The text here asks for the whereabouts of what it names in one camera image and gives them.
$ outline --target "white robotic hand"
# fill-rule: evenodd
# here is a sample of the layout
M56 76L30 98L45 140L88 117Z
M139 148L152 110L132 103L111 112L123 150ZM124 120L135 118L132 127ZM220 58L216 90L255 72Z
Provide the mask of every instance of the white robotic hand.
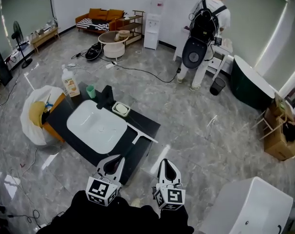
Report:
M99 162L96 167L99 178L89 177L86 187L87 199L91 202L108 206L117 196L119 182L125 165L125 158L113 155Z
M183 206L185 190L183 190L181 173L178 168L164 158L159 166L157 177L158 183L152 189L158 208L175 211Z

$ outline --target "fan base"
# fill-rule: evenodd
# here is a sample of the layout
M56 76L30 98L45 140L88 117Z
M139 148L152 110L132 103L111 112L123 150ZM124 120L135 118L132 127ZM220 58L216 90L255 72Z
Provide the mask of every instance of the fan base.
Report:
M30 65L32 63L32 61L33 61L32 58L25 60L25 62L22 63L22 68L26 68L28 65Z

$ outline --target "marble floor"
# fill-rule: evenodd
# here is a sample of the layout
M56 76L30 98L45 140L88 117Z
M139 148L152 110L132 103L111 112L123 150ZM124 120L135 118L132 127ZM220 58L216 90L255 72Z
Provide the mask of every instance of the marble floor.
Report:
M258 140L260 131L251 129L259 112L232 95L226 77L220 75L227 86L217 97L209 92L209 74L201 89L191 92L192 72L183 84L178 84L176 80L163 83L134 70L107 70L104 60L91 64L84 58L71 60L96 43L97 35L73 29L60 38L42 46L39 54L33 54L28 68L15 69L7 89L11 90L18 78L17 85L7 103L0 107L0 204L9 213L31 215L32 209L37 209L38 223L47 224L68 208L73 195L84 190L88 177L95 173L95 167L66 143L35 151L21 129L19 117L33 90L31 85L35 89L44 85L63 88L61 67L72 61L80 66L94 65L75 70L78 82L94 84L100 91L111 85L117 101L161 124L156 136L159 143L151 145L129 186L121 190L129 203L140 198L142 204L151 205L159 213L151 187L157 182L158 165L164 157L182 173L185 207L195 233L222 186L231 181L259 176L295 198L295 159L279 162L264 152L263 143ZM174 50L163 45L154 51L137 42L127 47L119 61L124 67L143 69L171 80L179 66L172 61L173 54ZM1 89L1 103L5 102L8 90ZM24 217L9 219L9 226L17 234L36 232L36 224L29 224Z

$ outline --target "faucet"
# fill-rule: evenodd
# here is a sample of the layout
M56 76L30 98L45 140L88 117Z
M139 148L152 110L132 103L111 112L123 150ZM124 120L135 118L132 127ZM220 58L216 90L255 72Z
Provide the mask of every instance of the faucet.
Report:
M98 109L102 109L105 106L112 107L115 103L111 86L106 85L106 87L101 92L100 96L97 97L99 98L97 103Z

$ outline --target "white sink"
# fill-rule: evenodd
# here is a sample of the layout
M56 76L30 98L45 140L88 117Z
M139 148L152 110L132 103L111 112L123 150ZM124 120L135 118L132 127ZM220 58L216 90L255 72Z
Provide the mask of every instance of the white sink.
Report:
M127 129L124 119L97 103L86 100L70 115L68 129L99 154L107 154L117 144Z

